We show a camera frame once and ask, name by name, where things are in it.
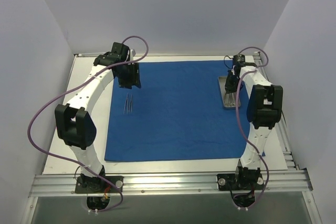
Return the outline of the metal instrument tray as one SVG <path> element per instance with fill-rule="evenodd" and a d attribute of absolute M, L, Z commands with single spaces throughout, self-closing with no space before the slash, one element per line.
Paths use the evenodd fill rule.
<path fill-rule="evenodd" d="M 224 108 L 233 109 L 236 105 L 240 107 L 240 99 L 236 101 L 238 79 L 229 75 L 219 76 L 218 84 Z"/>

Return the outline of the steel tweezers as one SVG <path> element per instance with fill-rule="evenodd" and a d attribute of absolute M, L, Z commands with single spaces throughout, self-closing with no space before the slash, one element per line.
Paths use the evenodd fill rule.
<path fill-rule="evenodd" d="M 128 110 L 129 110 L 129 94 L 127 93 L 124 103 L 123 114 L 128 114 Z"/>
<path fill-rule="evenodd" d="M 130 95 L 128 103 L 128 114 L 132 113 L 132 106 L 133 106 L 133 95 Z"/>

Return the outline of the blue surgical cloth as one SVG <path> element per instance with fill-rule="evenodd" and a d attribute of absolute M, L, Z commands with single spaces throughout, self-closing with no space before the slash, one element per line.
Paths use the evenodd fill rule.
<path fill-rule="evenodd" d="M 240 158 L 246 141 L 236 110 L 225 109 L 218 77 L 229 61 L 140 64 L 142 87 L 113 84 L 104 158 L 110 162 Z M 123 114 L 127 93 L 132 113 Z M 240 92 L 240 123 L 249 133 L 248 94 Z"/>

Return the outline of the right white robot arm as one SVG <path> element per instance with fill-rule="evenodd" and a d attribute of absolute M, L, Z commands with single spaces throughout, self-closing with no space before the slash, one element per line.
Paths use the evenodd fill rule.
<path fill-rule="evenodd" d="M 242 84 L 248 91 L 246 110 L 249 135 L 246 136 L 239 117 L 239 93 Z M 266 140 L 282 116 L 283 87 L 269 82 L 255 63 L 247 62 L 242 54 L 233 56 L 232 68 L 225 82 L 225 98 L 236 110 L 238 127 L 246 140 L 246 148 L 233 175 L 236 187 L 244 189 L 260 175 Z"/>

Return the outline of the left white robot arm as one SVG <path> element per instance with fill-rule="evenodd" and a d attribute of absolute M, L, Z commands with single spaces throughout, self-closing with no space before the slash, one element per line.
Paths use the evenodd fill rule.
<path fill-rule="evenodd" d="M 110 51 L 95 58 L 86 84 L 64 105 L 55 108 L 57 134 L 83 164 L 80 177 L 94 192 L 105 188 L 104 166 L 94 147 L 97 128 L 91 112 L 107 85 L 114 79 L 119 87 L 141 88 L 139 64 L 133 62 L 135 51 L 114 42 Z"/>

